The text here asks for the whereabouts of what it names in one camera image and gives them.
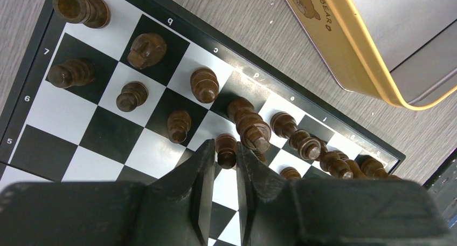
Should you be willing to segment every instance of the chess pawn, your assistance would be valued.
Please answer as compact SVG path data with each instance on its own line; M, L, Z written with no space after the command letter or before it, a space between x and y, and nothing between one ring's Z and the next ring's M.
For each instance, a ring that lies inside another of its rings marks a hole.
M141 34L133 41L127 60L133 67L144 69L160 62L167 52L167 44L156 33Z
M266 152L270 148L271 129L254 106L245 98L232 101L227 108L228 117L235 123L241 143L246 148Z
M221 134L216 138L217 164L223 169L231 169L237 164L237 140L231 134Z
M191 118L186 111L178 110L170 114L167 121L168 139L175 144L182 143L190 130Z
M292 149L299 153L304 160L316 160L321 153L320 141L308 132L298 129L295 119L286 112L276 113L271 119L273 132L289 140Z
M47 78L58 88L83 86L94 80L95 67L85 59L70 59L49 69Z
M382 163L377 161L374 158L369 158L363 161L361 167L361 171L367 176L374 179L395 179L401 180L401 178L395 175L389 175Z
M208 68L199 68L193 72L190 87L195 98L201 103L211 103L219 95L216 74Z
M138 81L127 83L117 96L116 106L120 111L131 112L146 102L148 89Z
M284 168L279 175L286 180L300 180L301 179L300 173L293 167Z
M264 154L257 152L257 151L254 151L254 154L255 154L255 156L257 156L257 159L259 159L260 162L267 165L267 159L265 158Z
M340 159L336 152L327 152L322 157L320 162L321 169L329 172L333 177L340 179L352 179L354 174L348 164Z
M68 23L92 29L101 29L109 24L111 12L103 0L52 0L57 15Z

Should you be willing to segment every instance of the bear illustration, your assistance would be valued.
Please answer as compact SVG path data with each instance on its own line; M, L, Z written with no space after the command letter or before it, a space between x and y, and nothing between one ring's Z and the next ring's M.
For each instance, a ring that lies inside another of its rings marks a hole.
M314 9L313 1L311 1L311 0L293 0L293 1L305 17L315 18L318 21L321 20L321 16Z

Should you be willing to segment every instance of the brown chess piece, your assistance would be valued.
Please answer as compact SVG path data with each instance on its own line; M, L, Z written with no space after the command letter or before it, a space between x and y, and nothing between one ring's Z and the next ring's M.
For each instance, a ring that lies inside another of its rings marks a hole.
M389 175L384 169L383 164L374 158L366 159L362 163L360 169L367 177L370 178L401 180L401 178L399 178L398 176Z
M267 165L267 158L265 158L265 155L263 153L254 151L254 154L255 156L257 156L257 159L259 159L260 162Z
M49 69L47 78L58 88L83 86L94 80L95 67L85 59L70 59Z
M301 179L300 173L293 167L284 168L279 175L286 180L300 180Z
M232 101L227 108L228 117L235 123L241 143L246 148L266 152L270 148L271 129L254 106L245 98Z
M131 112L146 102L148 89L138 81L127 83L116 98L116 106L120 111Z
M292 149L304 160L316 160L321 153L321 144L305 130L298 129L295 119L286 112L276 113L271 119L273 132L289 140Z
M353 177L354 179L367 179L366 175L363 174L362 171L360 170L358 163L356 163L354 160L349 159L349 157L341 151L334 151L334 152L337 153L338 156L340 156L340 159L342 161L346 162L346 164L349 166L349 169L352 171L352 173L354 175L354 177Z
M104 28L109 24L111 12L103 0L52 0L57 15L68 23L92 29Z
M201 103L211 103L219 95L216 74L208 68L199 68L193 72L190 87L195 98Z
M167 44L160 35L141 34L133 41L127 60L133 67L142 70L160 62L166 52Z
M329 172L333 177L340 179L352 179L354 174L349 168L348 164L340 159L336 152L327 152L321 159L321 169Z
M217 164L223 169L231 169L237 164L237 140L231 134L221 134L216 138Z
M175 144L182 143L187 138L190 126L191 118L186 111L174 111L170 114L167 121L168 139Z

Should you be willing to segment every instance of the wood grain surface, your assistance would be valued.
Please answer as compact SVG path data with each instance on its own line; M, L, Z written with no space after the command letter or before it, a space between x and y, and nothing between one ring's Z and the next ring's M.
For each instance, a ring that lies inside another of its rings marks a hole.
M285 1L174 1L406 154L396 175L423 183L457 146L457 93L414 112L340 89ZM0 110L43 2L0 0Z

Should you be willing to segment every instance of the chessboard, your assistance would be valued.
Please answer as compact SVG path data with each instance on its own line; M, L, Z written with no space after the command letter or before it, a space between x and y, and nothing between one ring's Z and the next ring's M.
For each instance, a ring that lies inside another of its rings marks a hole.
M284 111L298 128L356 162L370 155L391 173L405 159L398 150L293 82L259 57L171 0L103 0L104 28L71 24L46 0L0 119L0 190L21 181L139 181L160 179L187 160L206 139L228 133L240 141L227 107L246 98L266 123ZM133 67L135 39L156 33L163 58ZM82 86L56 87L50 69L83 58L94 78ZM190 78L210 69L218 95L200 102ZM121 110L118 96L140 83L147 98ZM186 111L190 127L181 143L169 139L168 118ZM303 178L332 178L319 162L300 159L287 139L271 134L266 164L279 173L295 168ZM236 171L216 164L209 245L240 245Z

